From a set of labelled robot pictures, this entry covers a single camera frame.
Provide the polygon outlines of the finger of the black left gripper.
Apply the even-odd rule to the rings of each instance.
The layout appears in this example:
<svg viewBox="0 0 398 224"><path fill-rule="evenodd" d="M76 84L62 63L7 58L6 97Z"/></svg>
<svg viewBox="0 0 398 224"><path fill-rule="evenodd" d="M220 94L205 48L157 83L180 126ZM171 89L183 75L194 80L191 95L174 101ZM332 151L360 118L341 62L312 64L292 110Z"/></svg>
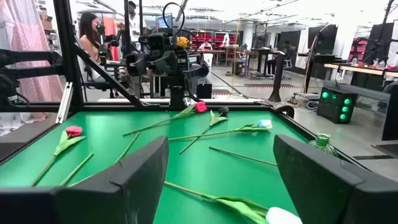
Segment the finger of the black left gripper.
<svg viewBox="0 0 398 224"><path fill-rule="evenodd" d="M186 78L206 77L209 73L209 66L205 61L201 64L193 64L192 67L183 72Z"/></svg>
<svg viewBox="0 0 398 224"><path fill-rule="evenodd" d="M147 73L146 59L142 53L126 55L126 66L128 74L132 77L138 77Z"/></svg>

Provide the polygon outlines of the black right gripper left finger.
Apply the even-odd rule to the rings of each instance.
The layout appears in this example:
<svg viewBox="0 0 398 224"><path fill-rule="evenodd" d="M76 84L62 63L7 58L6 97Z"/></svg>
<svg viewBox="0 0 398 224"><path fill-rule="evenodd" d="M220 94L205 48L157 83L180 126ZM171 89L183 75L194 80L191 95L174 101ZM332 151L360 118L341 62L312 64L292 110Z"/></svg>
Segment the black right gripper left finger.
<svg viewBox="0 0 398 224"><path fill-rule="evenodd" d="M152 224L168 160L159 136L71 187L0 189L0 224Z"/></svg>

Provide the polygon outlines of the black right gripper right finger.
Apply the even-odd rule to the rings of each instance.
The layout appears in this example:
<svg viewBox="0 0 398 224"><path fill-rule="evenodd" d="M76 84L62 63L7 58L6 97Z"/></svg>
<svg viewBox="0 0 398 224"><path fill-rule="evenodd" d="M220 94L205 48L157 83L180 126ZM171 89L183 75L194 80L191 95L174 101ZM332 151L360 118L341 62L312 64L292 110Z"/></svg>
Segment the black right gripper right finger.
<svg viewBox="0 0 398 224"><path fill-rule="evenodd" d="M398 182L283 134L273 151L303 224L398 224Z"/></svg>

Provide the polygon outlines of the red artificial tulip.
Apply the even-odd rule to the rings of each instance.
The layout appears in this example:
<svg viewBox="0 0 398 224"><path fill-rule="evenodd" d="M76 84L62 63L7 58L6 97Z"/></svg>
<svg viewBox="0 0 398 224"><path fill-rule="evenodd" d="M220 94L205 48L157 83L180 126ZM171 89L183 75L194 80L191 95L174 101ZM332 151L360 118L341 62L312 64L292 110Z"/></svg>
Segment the red artificial tulip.
<svg viewBox="0 0 398 224"><path fill-rule="evenodd" d="M79 141L84 140L85 136L82 135L83 133L83 128L79 126L69 126L67 127L64 131L62 131L62 134L60 136L60 141L55 147L55 150L51 156L51 159L46 163L44 168L40 171L40 173L37 175L37 177L34 179L34 181L31 183L31 187L35 187L41 178L46 174L46 172L51 168L53 163L55 162L56 158L66 151L70 146L76 144Z"/></svg>
<svg viewBox="0 0 398 224"><path fill-rule="evenodd" d="M138 133L140 131L144 131L144 130L153 128L155 126L158 126L160 124L166 123L168 121L173 121L173 120L176 120L176 119L186 118L186 117L189 117L189 116L194 115L194 114L204 113L206 111L207 111L206 103L204 101L199 101L199 102L197 102L195 104L192 104L192 105L186 107L184 110L182 110L178 114L176 114L176 115L174 115L174 116L172 116L172 117L170 117L168 119L165 119L165 120L159 121L157 123L145 126L143 128L139 128L139 129L133 130L131 132L125 133L125 134L123 134L123 136L127 136L127 135L130 135L130 134Z"/></svg>

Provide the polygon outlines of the green glass vase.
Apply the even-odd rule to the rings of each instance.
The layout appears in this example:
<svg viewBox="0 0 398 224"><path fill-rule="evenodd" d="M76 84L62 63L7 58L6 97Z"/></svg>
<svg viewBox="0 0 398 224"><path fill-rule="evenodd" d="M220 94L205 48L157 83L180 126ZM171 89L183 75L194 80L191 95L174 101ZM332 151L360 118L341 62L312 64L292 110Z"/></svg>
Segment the green glass vase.
<svg viewBox="0 0 398 224"><path fill-rule="evenodd" d="M337 150L330 144L330 138L331 136L327 133L316 133L315 140L309 141L308 145L318 149L319 151L338 157Z"/></svg>

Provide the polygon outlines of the yellow flower bunch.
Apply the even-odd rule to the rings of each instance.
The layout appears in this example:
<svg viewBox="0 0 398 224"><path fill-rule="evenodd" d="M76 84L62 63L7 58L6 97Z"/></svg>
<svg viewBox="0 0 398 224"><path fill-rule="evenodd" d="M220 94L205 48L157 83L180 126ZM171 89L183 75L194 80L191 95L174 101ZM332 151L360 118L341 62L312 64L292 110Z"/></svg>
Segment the yellow flower bunch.
<svg viewBox="0 0 398 224"><path fill-rule="evenodd" d="M183 49L189 48L192 44L192 41L186 37L180 36L177 37L177 46Z"/></svg>

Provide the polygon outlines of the small computer monitor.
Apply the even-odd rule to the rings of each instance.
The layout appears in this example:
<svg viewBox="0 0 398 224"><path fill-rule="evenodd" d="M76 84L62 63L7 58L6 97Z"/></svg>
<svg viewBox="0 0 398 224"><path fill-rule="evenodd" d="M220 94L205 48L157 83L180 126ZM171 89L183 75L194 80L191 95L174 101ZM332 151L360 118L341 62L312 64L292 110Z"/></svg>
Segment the small computer monitor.
<svg viewBox="0 0 398 224"><path fill-rule="evenodd" d="M157 16L155 18L155 26L158 28L172 28L173 27L172 13L165 14L164 16Z"/></svg>

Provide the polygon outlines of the black computer tower green fans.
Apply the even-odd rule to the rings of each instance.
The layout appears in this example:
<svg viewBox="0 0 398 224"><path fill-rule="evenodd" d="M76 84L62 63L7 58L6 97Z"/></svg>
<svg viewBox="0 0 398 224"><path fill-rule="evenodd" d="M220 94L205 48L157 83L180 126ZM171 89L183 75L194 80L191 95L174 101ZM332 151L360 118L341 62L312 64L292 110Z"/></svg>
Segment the black computer tower green fans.
<svg viewBox="0 0 398 224"><path fill-rule="evenodd" d="M316 114L335 124L351 121L358 95L338 88L323 87Z"/></svg>

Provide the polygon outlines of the green table mat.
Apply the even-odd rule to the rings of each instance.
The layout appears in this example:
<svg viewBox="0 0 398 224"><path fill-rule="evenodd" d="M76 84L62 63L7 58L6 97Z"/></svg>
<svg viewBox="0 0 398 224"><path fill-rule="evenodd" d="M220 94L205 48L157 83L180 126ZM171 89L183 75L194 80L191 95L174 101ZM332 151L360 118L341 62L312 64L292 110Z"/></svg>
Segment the green table mat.
<svg viewBox="0 0 398 224"><path fill-rule="evenodd" d="M71 183L106 169L114 164L137 133L123 134L168 119L171 115L169 111L77 113L1 165L0 188L28 187L50 160L66 127L82 127L85 138L55 161L41 179L42 187L59 185L91 152L94 156L70 179ZM284 134L300 142L306 141L291 125L268 111L232 111L226 121L212 126L206 134L257 124L262 119L272 122L273 128L268 132L200 137L182 154L178 152L194 138L170 141L167 182L209 195L247 198L267 208L280 207L295 213L276 167L208 148L217 147L275 163L275 135ZM159 136L171 139L201 134L209 122L210 115L203 113L140 131L127 154ZM154 224L248 224L248 220L216 203L166 186Z"/></svg>

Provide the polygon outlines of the wooden desk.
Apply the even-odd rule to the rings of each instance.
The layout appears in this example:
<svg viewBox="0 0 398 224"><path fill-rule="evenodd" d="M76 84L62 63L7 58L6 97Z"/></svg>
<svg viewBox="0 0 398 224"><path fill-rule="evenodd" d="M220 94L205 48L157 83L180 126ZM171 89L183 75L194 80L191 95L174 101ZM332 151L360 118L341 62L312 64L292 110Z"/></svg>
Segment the wooden desk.
<svg viewBox="0 0 398 224"><path fill-rule="evenodd" d="M332 68L338 70L347 70L352 72L361 72L368 73L372 75L378 75L383 77L394 77L398 78L398 70L388 70L388 69L378 69L378 68L368 68L368 67L355 67L351 65L343 65L343 64L334 64L334 63L326 63L324 64L325 68Z"/></svg>

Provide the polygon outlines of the black monitor on stand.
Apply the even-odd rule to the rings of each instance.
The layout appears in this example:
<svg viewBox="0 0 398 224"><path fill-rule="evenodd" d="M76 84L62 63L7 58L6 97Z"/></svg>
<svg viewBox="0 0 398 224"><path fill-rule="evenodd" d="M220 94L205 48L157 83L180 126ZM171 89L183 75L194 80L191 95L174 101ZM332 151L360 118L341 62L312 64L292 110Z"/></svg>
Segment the black monitor on stand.
<svg viewBox="0 0 398 224"><path fill-rule="evenodd" d="M307 93L314 63L332 62L333 49L336 40L337 26L328 24L323 27L312 27L308 30L307 63L305 68L305 84L303 92Z"/></svg>

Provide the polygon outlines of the silver metal bracket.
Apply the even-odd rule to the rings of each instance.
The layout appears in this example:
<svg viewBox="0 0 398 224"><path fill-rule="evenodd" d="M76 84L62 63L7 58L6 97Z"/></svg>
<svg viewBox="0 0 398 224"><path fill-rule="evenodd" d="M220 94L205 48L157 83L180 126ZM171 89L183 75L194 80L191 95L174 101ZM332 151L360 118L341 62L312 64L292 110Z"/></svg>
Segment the silver metal bracket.
<svg viewBox="0 0 398 224"><path fill-rule="evenodd" d="M72 96L73 96L73 83L67 82L65 85L65 89L63 91L62 100L60 102L57 117L55 120L56 124L61 124L66 120L70 109Z"/></svg>

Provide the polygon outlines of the black pedestal stand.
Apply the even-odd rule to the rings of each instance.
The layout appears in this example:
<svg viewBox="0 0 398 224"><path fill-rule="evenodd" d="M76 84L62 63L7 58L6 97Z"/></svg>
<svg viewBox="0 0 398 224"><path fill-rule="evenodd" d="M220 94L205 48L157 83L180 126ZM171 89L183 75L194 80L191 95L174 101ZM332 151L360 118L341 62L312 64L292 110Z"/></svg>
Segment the black pedestal stand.
<svg viewBox="0 0 398 224"><path fill-rule="evenodd" d="M283 64L284 64L284 56L285 53L283 51L278 51L276 66L275 66L275 75L274 75L274 83L273 83L273 91L269 97L269 101L271 102L281 102L280 98L280 84L282 80L283 73Z"/></svg>

